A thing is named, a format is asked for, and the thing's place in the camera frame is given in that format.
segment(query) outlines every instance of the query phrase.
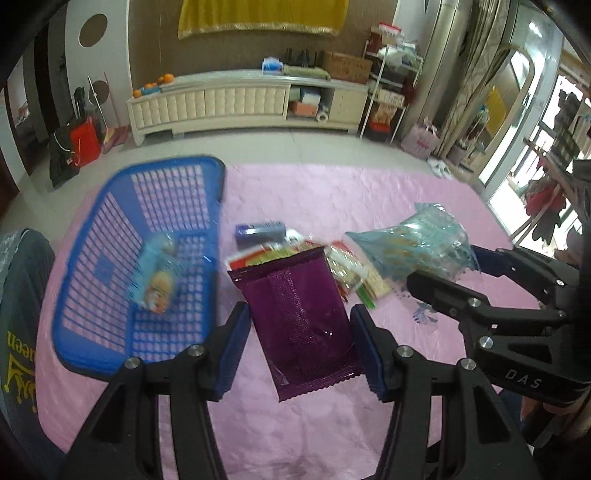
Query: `metal screw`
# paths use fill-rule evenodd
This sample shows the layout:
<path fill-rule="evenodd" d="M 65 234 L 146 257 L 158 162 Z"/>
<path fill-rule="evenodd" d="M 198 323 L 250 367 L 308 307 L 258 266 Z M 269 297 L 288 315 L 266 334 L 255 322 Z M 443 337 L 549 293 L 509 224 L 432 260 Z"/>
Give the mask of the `metal screw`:
<path fill-rule="evenodd" d="M 191 345 L 189 347 L 190 356 L 202 356 L 205 353 L 205 347 L 203 345 Z"/>
<path fill-rule="evenodd" d="M 465 370 L 474 370 L 476 368 L 476 362 L 472 358 L 462 358 L 460 365 Z"/>
<path fill-rule="evenodd" d="M 489 349 L 489 348 L 492 348 L 493 341 L 492 341 L 492 338 L 491 337 L 485 335 L 484 337 L 480 337 L 478 339 L 478 344 L 482 348 Z"/>
<path fill-rule="evenodd" d="M 125 365 L 125 368 L 129 368 L 129 369 L 138 368 L 139 367 L 139 358 L 137 358 L 136 356 L 128 358 L 125 361 L 124 365 Z"/>
<path fill-rule="evenodd" d="M 414 350 L 408 345 L 401 345 L 396 349 L 396 353 L 402 358 L 410 358 L 412 357 Z"/>

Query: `pink tablecloth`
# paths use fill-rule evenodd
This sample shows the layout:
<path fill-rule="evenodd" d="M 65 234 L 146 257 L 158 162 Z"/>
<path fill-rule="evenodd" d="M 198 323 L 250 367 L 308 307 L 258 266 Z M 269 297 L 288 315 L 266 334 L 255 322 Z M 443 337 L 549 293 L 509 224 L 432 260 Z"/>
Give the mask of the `pink tablecloth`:
<path fill-rule="evenodd" d="M 66 370 L 56 358 L 51 321 L 72 243 L 92 204 L 80 207 L 51 273 L 41 312 L 37 342 L 39 419 L 47 436 L 68 450 L 105 383 Z M 346 231 L 395 225 L 414 213 L 415 202 L 443 204 L 467 230 L 473 244 L 510 248 L 505 232 L 477 195 L 456 181 L 391 170 L 323 166 L 243 166 L 228 168 L 220 230 L 220 259 L 235 250 L 237 223 L 283 220 L 290 228 L 321 239 Z M 526 291 L 506 278 L 472 274 L 463 282 L 487 294 L 492 304 L 536 308 Z M 241 299 L 220 272 L 219 318 L 223 323 Z M 456 363 L 465 351 L 457 323 L 437 315 L 437 323 L 419 325 L 394 295 L 372 312 L 378 326 L 397 341 L 430 359 Z M 223 463 L 232 479 L 359 479 L 375 472 L 391 413 L 370 392 L 365 377 L 279 403 L 254 330 L 232 389 L 210 404 Z M 161 402 L 161 451 L 164 475 L 176 476 L 169 410 Z M 440 405 L 434 403 L 431 441 L 439 436 Z"/>

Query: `tile floor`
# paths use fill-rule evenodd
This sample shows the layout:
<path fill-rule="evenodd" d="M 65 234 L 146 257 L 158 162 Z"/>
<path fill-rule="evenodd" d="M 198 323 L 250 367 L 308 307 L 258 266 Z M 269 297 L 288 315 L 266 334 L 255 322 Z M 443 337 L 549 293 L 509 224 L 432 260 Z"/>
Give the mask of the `tile floor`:
<path fill-rule="evenodd" d="M 147 138 L 139 148 L 130 139 L 125 145 L 83 167 L 76 177 L 57 190 L 53 189 L 49 179 L 49 161 L 42 163 L 31 177 L 19 185 L 21 193 L 0 223 L 0 233 L 33 228 L 43 233 L 57 249 L 82 199 L 90 190 L 104 184 L 114 172 L 132 164 L 196 154 L 210 154 L 226 165 L 362 165 L 431 174 L 426 162 L 397 148 L 342 133 L 240 130 L 187 134 L 183 140 L 173 140 L 165 132 Z"/>

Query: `basket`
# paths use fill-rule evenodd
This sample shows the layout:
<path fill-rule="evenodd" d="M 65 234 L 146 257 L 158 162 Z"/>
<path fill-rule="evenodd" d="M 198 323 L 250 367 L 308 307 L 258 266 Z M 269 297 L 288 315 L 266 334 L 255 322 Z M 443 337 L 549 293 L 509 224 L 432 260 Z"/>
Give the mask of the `basket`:
<path fill-rule="evenodd" d="M 57 356 L 74 372 L 106 380 L 130 356 L 175 357 L 215 325 L 217 239 L 224 164 L 212 157 L 126 168 L 99 192 L 73 245 L 53 320 Z M 166 314 L 129 299 L 143 241 L 175 232 L 189 268 Z"/>

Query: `purple snack package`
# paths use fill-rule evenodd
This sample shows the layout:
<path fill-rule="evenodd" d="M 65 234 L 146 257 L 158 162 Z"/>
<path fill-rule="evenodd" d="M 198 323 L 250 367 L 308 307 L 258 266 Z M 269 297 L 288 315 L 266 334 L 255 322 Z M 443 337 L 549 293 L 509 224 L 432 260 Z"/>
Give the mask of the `purple snack package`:
<path fill-rule="evenodd" d="M 250 306 L 279 401 L 362 373 L 322 247 L 228 273 Z"/>

